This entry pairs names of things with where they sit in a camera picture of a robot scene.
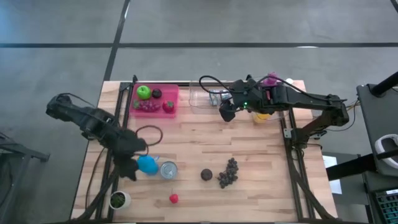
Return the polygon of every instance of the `white device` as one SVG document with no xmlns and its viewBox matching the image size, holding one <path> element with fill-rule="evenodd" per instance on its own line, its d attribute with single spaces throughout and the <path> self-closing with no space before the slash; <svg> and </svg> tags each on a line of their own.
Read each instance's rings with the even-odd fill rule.
<svg viewBox="0 0 398 224">
<path fill-rule="evenodd" d="M 390 138 L 394 141 L 394 143 L 398 146 L 398 135 L 397 134 L 387 134 L 381 138 L 379 138 L 375 143 L 374 143 L 374 147 L 376 148 L 376 152 L 378 154 L 386 152 L 386 150 L 383 148 L 383 145 L 381 144 L 381 142 L 387 138 Z M 392 158 L 386 158 L 383 159 L 383 161 L 388 164 L 389 166 L 398 169 L 398 162 L 396 162 L 395 160 L 393 160 Z"/>
</svg>

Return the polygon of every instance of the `gray floor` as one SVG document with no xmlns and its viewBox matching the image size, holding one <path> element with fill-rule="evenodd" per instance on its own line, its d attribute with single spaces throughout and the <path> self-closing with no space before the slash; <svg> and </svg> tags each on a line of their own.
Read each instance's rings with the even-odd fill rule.
<svg viewBox="0 0 398 224">
<path fill-rule="evenodd" d="M 112 43 L 123 2 L 0 1 L 0 43 Z M 388 0 L 133 0 L 121 42 L 396 42 L 397 21 Z M 0 131 L 51 153 L 48 163 L 29 166 L 14 223 L 68 218 L 87 142 L 76 126 L 45 115 L 45 106 L 61 92 L 96 103 L 110 52 L 0 49 Z M 353 101 L 357 85 L 396 72 L 397 54 L 387 47 L 119 49 L 111 80 L 234 80 L 276 71 L 305 80 L 307 91 Z M 360 110 L 351 129 L 321 143 L 325 151 L 369 153 Z M 338 206 L 342 218 L 365 221 L 357 210 Z"/>
</svg>

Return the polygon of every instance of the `silver can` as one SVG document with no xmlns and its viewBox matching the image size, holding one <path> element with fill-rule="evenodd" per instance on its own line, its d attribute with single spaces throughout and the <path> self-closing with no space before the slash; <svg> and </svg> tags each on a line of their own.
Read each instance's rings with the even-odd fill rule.
<svg viewBox="0 0 398 224">
<path fill-rule="evenodd" d="M 167 161 L 160 167 L 160 174 L 167 180 L 174 179 L 177 176 L 177 165 L 172 161 Z"/>
</svg>

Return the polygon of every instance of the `wooden tabletop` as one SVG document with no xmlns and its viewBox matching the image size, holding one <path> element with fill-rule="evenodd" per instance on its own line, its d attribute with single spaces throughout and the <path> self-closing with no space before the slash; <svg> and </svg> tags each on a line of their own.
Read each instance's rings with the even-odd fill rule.
<svg viewBox="0 0 398 224">
<path fill-rule="evenodd" d="M 294 81 L 294 85 L 305 90 L 303 81 Z M 119 82 L 104 82 L 98 107 L 114 113 L 118 90 Z M 189 89 L 181 87 L 174 119 L 130 116 L 129 129 L 136 130 L 147 124 L 162 128 L 164 138 L 160 144 L 150 147 L 149 154 L 160 156 L 159 165 L 165 161 L 175 162 L 178 176 L 164 180 L 159 175 L 148 177 L 137 171 L 136 182 L 120 179 L 118 190 L 129 193 L 132 202 L 128 208 L 115 211 L 114 222 L 297 221 L 280 123 L 254 123 L 252 115 L 245 111 L 226 123 L 219 114 L 193 114 L 188 100 Z M 122 121 L 124 108 L 121 111 Z M 310 110 L 294 109 L 294 113 L 298 127 L 312 120 Z M 147 129 L 140 131 L 139 137 L 150 143 L 156 141 L 159 134 Z M 97 142 L 90 142 L 72 217 L 84 211 L 88 181 L 101 150 Z M 101 185 L 105 157 L 106 150 L 93 179 L 91 200 Z M 239 166 L 239 179 L 233 185 L 221 189 L 215 178 L 207 182 L 201 180 L 203 169 L 208 168 L 217 176 L 225 170 L 231 157 Z M 320 148 L 308 146 L 304 161 L 312 192 L 326 210 L 337 217 Z M 178 194 L 179 203 L 170 203 L 172 192 Z M 308 217 L 302 192 L 300 198 L 304 217 Z M 108 205 L 104 206 L 105 216 L 107 211 Z"/>
</svg>

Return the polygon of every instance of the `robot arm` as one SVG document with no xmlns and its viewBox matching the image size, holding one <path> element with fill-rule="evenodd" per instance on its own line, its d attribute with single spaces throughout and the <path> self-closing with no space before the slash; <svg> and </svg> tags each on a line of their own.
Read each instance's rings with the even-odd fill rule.
<svg viewBox="0 0 398 224">
<path fill-rule="evenodd" d="M 138 138 L 134 131 L 120 128 L 112 114 L 99 108 L 76 106 L 66 94 L 53 97 L 46 113 L 55 119 L 77 124 L 83 131 L 82 136 L 88 140 L 97 139 L 102 146 L 111 150 L 121 177 L 136 180 L 138 163 L 131 157 L 138 151 L 145 151 L 147 143 Z"/>
<path fill-rule="evenodd" d="M 201 77 L 200 83 L 202 78 L 213 78 L 221 83 L 210 76 Z M 252 78 L 248 78 L 246 82 L 242 80 L 233 82 L 227 87 L 233 103 L 230 100 L 225 100 L 219 108 L 220 115 L 224 121 L 231 121 L 235 117 L 235 113 L 242 110 L 261 114 L 273 114 L 276 111 L 285 111 L 291 108 L 322 110 L 322 115 L 317 119 L 303 128 L 292 130 L 292 140 L 297 143 L 306 143 L 310 136 L 325 133 L 327 127 L 343 126 L 349 121 L 346 106 L 343 103 L 344 100 L 341 100 L 338 96 L 306 93 L 280 78 L 276 79 L 282 83 L 284 82 L 287 86 L 263 86 L 261 85 L 262 80 L 256 82 Z M 204 88 L 203 85 L 201 87 L 205 91 L 212 93 Z"/>
</svg>

